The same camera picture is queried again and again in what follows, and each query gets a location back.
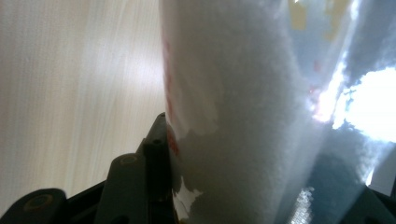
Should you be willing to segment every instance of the wood grain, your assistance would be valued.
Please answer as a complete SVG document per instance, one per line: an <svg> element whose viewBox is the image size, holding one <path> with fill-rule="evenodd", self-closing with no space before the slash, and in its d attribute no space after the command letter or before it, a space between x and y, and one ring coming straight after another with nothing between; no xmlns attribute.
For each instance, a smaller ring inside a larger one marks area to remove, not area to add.
<svg viewBox="0 0 396 224"><path fill-rule="evenodd" d="M164 111L156 0L0 0L0 216L106 178Z"/></svg>

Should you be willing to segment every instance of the light wood surface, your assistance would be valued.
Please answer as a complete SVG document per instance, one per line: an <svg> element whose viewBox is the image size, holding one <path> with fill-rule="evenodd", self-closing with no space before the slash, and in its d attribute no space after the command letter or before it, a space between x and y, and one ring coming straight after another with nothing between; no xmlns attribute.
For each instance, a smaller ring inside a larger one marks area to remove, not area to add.
<svg viewBox="0 0 396 224"><path fill-rule="evenodd" d="M106 178L164 111L157 0L0 0L0 216Z"/></svg>

